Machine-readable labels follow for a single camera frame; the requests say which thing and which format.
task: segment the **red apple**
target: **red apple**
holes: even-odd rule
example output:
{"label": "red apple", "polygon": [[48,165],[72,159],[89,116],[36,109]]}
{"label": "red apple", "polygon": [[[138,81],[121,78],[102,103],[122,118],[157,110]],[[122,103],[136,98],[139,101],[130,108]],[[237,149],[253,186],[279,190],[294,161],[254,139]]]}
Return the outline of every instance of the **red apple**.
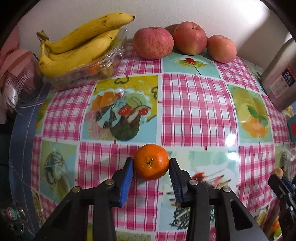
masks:
{"label": "red apple", "polygon": [[207,35],[202,27],[193,22],[179,24],[173,38],[178,50],[188,55],[196,55],[207,46]]}
{"label": "red apple", "polygon": [[174,40],[169,31],[161,27],[143,28],[133,37],[134,51],[142,58],[160,59],[169,55]]}
{"label": "red apple", "polygon": [[235,44],[222,35],[213,35],[207,39],[207,52],[221,63],[232,62],[237,56]]}

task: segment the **table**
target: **table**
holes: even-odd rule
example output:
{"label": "table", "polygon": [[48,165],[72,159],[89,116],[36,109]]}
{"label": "table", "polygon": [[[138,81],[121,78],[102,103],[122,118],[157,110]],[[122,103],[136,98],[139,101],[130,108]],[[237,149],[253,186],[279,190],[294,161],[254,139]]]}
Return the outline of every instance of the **table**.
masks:
{"label": "table", "polygon": [[[286,123],[293,110],[276,110],[258,82],[262,72],[240,57],[221,64],[206,53],[147,61],[129,44],[111,80],[57,93],[45,87],[20,109],[10,149],[12,194],[28,210],[27,229],[36,233],[72,187],[110,178],[147,143],[163,146],[192,178],[230,186],[259,219],[273,199],[270,172],[296,173]],[[175,204],[167,173],[135,176],[114,216],[118,240],[179,241],[189,210]]]}

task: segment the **banana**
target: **banana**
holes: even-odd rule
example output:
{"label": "banana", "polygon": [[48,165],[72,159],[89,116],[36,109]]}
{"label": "banana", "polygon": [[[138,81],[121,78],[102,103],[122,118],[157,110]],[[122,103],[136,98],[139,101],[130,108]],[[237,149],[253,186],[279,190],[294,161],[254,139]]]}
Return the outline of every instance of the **banana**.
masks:
{"label": "banana", "polygon": [[[114,29],[114,30],[110,30],[110,31],[107,31],[107,32],[104,32],[102,34],[99,34],[94,39],[99,39],[99,38],[104,38],[106,36],[109,36],[109,37],[112,38],[112,40],[114,40],[118,33],[119,33],[119,28]],[[67,58],[71,57],[75,52],[79,51],[81,48],[84,48],[86,44],[80,46],[79,48],[76,48],[76,49],[73,49],[73,50],[69,50],[69,51],[67,51],[65,53],[54,53],[47,46],[45,46],[45,48],[47,50],[48,57],[51,60],[58,61],[58,60],[63,60],[63,59],[67,59]]]}
{"label": "banana", "polygon": [[111,13],[106,16],[96,18],[78,29],[74,30],[66,37],[51,43],[45,41],[45,45],[55,53],[64,53],[76,48],[89,39],[112,29],[124,26],[135,19],[135,16],[122,12]]}
{"label": "banana", "polygon": [[87,64],[99,57],[107,50],[111,42],[112,38],[110,36],[95,38],[86,43],[82,48],[79,48],[79,50],[67,59],[59,61],[53,61],[45,55],[45,43],[42,43],[41,56],[38,62],[39,69],[48,78],[64,74],[73,68]]}

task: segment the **printed leaf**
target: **printed leaf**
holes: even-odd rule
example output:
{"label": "printed leaf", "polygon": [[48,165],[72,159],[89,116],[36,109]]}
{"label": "printed leaf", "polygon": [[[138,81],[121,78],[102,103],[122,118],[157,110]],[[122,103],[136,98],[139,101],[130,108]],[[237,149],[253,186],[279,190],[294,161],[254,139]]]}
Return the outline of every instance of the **printed leaf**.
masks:
{"label": "printed leaf", "polygon": [[266,126],[268,125],[268,119],[267,119],[265,116],[260,115],[260,116],[259,116],[259,123],[260,123],[262,126],[266,127]]}
{"label": "printed leaf", "polygon": [[259,117],[259,115],[258,115],[257,111],[254,109],[254,107],[248,105],[248,110],[249,110],[252,117],[254,117],[254,118]]}

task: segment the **plastic wrap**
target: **plastic wrap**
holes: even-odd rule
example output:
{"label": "plastic wrap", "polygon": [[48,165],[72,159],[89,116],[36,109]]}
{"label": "plastic wrap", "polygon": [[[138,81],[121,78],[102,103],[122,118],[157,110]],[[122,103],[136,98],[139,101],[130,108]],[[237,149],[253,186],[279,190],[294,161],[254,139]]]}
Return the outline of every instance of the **plastic wrap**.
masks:
{"label": "plastic wrap", "polygon": [[106,53],[91,63],[71,69],[63,75],[54,78],[44,78],[56,90],[62,91],[84,85],[95,84],[116,75],[123,59],[126,48],[127,30],[121,29]]}

